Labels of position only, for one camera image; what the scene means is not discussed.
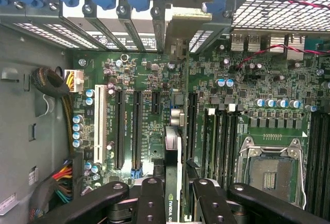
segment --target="white pci slot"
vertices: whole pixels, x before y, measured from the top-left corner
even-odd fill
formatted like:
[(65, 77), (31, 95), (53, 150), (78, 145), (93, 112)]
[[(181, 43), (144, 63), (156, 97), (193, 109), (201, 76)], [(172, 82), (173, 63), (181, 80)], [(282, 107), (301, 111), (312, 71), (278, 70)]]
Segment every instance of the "white pci slot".
[(94, 163), (103, 163), (106, 158), (107, 87), (95, 85), (94, 111)]

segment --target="motherboard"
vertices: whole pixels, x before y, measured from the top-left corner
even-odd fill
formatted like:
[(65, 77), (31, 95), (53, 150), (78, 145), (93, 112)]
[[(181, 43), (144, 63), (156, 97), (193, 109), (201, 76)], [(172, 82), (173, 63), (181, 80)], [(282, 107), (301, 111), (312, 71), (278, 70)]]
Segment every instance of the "motherboard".
[(330, 63), (265, 53), (241, 66), (249, 55), (219, 47), (186, 60), (75, 53), (73, 69), (84, 74), (83, 90), (74, 93), (84, 187), (117, 180), (133, 186), (153, 175), (169, 149), (166, 126), (174, 126), (183, 135), (182, 161), (199, 177), (225, 189), (244, 182), (305, 207), (312, 116), (330, 97)]

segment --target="ventilation grille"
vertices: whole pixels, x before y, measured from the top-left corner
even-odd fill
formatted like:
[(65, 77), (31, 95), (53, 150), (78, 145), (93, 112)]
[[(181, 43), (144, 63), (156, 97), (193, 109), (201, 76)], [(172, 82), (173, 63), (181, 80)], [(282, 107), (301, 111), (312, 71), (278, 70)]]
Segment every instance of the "ventilation grille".
[(76, 46), (76, 45), (74, 45), (74, 44), (72, 44), (68, 41), (65, 41), (64, 39), (62, 39), (62, 38), (60, 38), (60, 37), (58, 37), (58, 36), (56, 36), (52, 33), (49, 33), (49, 32), (47, 32), (47, 31), (45, 31), (45, 30), (43, 30), (43, 29), (41, 29), (37, 26), (34, 26), (30, 23), (14, 23), (14, 25), (19, 26), (20, 28), (26, 29), (26, 30), (28, 30), (32, 33), (35, 33), (35, 34), (37, 34), (39, 36), (42, 36), (44, 38), (47, 38), (49, 40), (52, 40), (53, 42), (59, 43), (59, 44), (61, 44), (63, 46), (66, 46), (68, 48), (71, 48), (71, 49), (78, 49), (79, 48), (78, 46)]
[(198, 30), (189, 43), (189, 51), (195, 53), (212, 33), (212, 30)]
[(68, 30), (67, 28), (63, 27), (60, 24), (45, 24), (45, 26), (47, 26), (47, 27), (53, 29), (54, 31), (56, 31), (56, 32), (72, 39), (73, 41), (81, 44), (82, 46), (84, 46), (88, 49), (98, 49), (97, 46), (93, 45), (92, 43), (90, 43), (86, 39), (80, 37), (76, 33), (73, 33), (72, 31)]
[[(330, 5), (330, 0), (299, 1)], [(236, 11), (232, 27), (238, 29), (330, 31), (330, 10), (289, 2), (246, 0)]]

